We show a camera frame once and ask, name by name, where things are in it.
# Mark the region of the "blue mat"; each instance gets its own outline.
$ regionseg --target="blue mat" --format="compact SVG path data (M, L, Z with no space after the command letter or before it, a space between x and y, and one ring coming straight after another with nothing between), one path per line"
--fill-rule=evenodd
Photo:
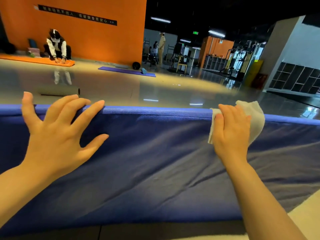
M36 105L43 119L48 105ZM85 146L109 139L84 165L53 182L0 235L112 223L241 219L226 170L207 143L210 109L106 106ZM0 105L0 173L21 163L29 133L20 105ZM320 121L266 115L248 161L287 212L320 185Z
M156 77L156 75L154 73L142 74L141 71L126 70L126 69L115 68L115 67L107 67L107 66L102 66L102 67L98 68L98 70L111 71L111 72L121 72L121 73L141 75L141 76Z

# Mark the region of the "person in varsity jacket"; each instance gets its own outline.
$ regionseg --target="person in varsity jacket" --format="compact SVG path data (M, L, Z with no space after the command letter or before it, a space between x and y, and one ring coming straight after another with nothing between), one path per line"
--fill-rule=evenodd
M59 63L58 58L61 58L61 63L66 63L66 59L71 60L71 47L67 45L66 41L59 32L51 29L47 38L47 43L44 45L44 50L49 54L50 59L54 59Z

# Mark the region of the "black pants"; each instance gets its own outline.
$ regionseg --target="black pants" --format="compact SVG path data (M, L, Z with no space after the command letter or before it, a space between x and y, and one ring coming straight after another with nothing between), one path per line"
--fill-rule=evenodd
M47 52L49 54L50 58L53 58L53 56L50 52L50 49L49 49L49 45L45 44L43 47L44 47L45 52ZM62 52L56 50L56 56L57 56L57 58L62 59ZM66 45L66 59L71 60L71 47L70 47L70 45Z

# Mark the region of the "face mask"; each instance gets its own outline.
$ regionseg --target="face mask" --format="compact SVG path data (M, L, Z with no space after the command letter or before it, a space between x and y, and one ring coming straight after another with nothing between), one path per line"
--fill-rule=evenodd
M60 43L60 39L51 38L54 43Z

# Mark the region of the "black and white jacket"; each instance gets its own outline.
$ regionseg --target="black and white jacket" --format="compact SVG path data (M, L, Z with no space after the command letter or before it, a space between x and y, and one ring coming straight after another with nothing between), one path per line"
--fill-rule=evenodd
M50 53L54 58L57 58L56 51L61 51L62 58L67 58L67 43L64 38L60 37L60 42L53 42L51 37L47 38L47 44L49 45Z

